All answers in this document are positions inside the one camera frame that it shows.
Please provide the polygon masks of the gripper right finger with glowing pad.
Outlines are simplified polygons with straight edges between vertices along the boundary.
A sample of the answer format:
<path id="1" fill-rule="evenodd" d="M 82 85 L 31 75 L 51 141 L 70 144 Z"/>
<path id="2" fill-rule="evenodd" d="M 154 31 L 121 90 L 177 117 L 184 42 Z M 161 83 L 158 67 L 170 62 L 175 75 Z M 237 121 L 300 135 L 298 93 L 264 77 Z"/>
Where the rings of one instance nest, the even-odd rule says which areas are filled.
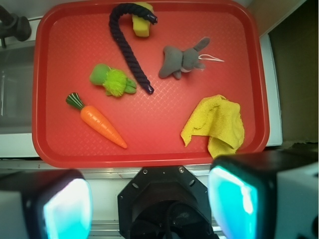
<path id="1" fill-rule="evenodd" d="M 208 197 L 228 239 L 316 239 L 319 156 L 296 149 L 220 156 Z"/>

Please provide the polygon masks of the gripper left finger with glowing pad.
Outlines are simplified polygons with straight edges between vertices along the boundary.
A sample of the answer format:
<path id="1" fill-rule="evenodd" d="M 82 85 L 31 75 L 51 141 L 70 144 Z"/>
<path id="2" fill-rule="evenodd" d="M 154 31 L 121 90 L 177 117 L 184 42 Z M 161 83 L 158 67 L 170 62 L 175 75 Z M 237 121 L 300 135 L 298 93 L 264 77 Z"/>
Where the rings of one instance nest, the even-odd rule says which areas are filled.
<path id="1" fill-rule="evenodd" d="M 91 187 L 78 170 L 0 174 L 2 239 L 86 239 L 92 217 Z"/>

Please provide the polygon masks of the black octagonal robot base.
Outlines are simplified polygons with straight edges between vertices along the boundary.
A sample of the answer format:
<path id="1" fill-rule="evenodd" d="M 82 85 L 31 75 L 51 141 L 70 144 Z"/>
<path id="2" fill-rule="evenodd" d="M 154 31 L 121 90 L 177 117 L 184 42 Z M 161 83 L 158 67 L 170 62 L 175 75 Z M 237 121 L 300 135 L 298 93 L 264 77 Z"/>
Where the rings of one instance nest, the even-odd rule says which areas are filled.
<path id="1" fill-rule="evenodd" d="M 118 195 L 126 239 L 216 239 L 208 189 L 183 166 L 144 167 Z"/>

